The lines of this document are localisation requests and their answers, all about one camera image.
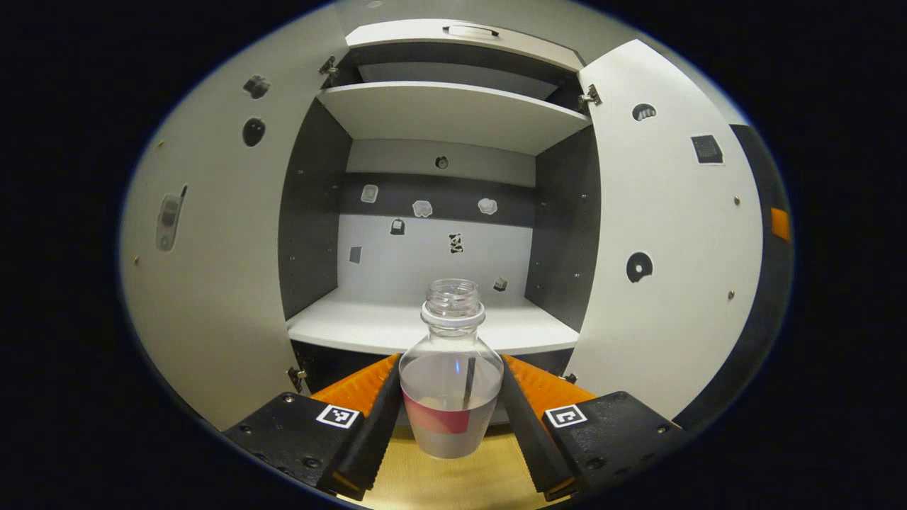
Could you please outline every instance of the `white shelf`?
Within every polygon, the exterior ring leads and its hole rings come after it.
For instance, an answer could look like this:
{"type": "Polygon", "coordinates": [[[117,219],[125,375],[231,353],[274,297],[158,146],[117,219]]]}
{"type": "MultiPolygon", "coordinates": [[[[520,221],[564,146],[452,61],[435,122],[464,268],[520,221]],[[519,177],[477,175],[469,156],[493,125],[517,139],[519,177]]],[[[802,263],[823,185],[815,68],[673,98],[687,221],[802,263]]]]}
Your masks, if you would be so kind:
{"type": "Polygon", "coordinates": [[[535,156],[592,124],[538,99],[458,83],[360,83],[317,98],[353,140],[469,143],[535,156]]]}
{"type": "MultiPolygon", "coordinates": [[[[335,289],[287,321],[289,337],[322,347],[391,355],[422,339],[424,295],[364,299],[362,292],[335,289]]],[[[479,337],[504,354],[572,348],[579,336],[521,295],[486,305],[479,337]]]]}

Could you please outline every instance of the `bottle cap neck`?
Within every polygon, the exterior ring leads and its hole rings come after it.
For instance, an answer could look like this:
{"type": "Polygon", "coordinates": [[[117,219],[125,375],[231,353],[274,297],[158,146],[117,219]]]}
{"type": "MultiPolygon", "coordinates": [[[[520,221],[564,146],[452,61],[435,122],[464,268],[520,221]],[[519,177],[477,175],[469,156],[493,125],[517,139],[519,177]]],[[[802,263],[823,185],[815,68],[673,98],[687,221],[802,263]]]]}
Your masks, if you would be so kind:
{"type": "Polygon", "coordinates": [[[445,329],[475,328],[485,322],[485,305],[479,303],[478,312],[465,317],[442,317],[428,309],[428,301],[422,304],[422,320],[426,324],[445,329]]]}

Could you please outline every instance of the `open cabinet door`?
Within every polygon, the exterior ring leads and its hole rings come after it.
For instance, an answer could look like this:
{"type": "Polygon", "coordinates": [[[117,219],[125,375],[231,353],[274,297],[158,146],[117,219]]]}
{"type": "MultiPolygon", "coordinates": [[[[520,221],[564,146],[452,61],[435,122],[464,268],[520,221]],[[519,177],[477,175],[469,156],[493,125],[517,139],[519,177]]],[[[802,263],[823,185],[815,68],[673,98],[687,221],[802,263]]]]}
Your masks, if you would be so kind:
{"type": "Polygon", "coordinates": [[[226,62],[155,133],[125,201],[119,269],[132,325],[164,379],[220,430],[294,390],[278,214],[290,151],[331,54],[342,58],[346,41],[329,5],[226,62]],[[256,74],[270,84],[258,98],[244,90],[256,74]],[[252,146],[250,119],[264,126],[252,146]],[[162,206],[168,195],[181,204],[173,211],[162,206]],[[175,235],[161,241],[175,211],[175,235]]]}
{"type": "Polygon", "coordinates": [[[716,106],[641,41],[579,77],[601,99],[589,103],[601,233],[567,373],[671,419],[725,362],[752,307],[763,242],[756,182],[716,106]]]}

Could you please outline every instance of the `clear plastic bottle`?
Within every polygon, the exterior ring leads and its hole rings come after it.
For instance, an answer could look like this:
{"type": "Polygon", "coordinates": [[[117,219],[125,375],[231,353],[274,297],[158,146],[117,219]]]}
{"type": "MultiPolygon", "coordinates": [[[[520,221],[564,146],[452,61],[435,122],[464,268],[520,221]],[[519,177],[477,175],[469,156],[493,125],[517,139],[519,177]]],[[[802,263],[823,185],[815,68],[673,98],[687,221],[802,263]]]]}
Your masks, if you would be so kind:
{"type": "Polygon", "coordinates": [[[433,282],[422,320],[428,336],[400,358],[415,441],[430,456],[468,456],[482,443],[503,379],[503,360],[476,332],[485,320],[479,286],[469,280],[433,282]]]}

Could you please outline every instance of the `door handle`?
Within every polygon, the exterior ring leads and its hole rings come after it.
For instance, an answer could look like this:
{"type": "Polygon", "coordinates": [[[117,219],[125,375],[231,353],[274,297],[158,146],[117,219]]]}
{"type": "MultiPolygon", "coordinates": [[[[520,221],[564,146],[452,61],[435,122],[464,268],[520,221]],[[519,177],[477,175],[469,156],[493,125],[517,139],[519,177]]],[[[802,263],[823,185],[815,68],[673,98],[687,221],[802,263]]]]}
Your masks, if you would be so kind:
{"type": "Polygon", "coordinates": [[[493,35],[494,37],[497,37],[498,35],[501,35],[500,33],[498,33],[497,30],[492,30],[491,28],[485,28],[484,26],[473,26],[473,25],[447,25],[447,26],[445,26],[445,27],[443,28],[443,30],[444,30],[446,33],[450,34],[450,31],[451,31],[451,27],[452,27],[452,26],[459,26],[459,27],[461,27],[461,28],[475,28],[475,29],[478,29],[478,30],[487,30],[487,31],[491,32],[492,35],[493,35]]]}

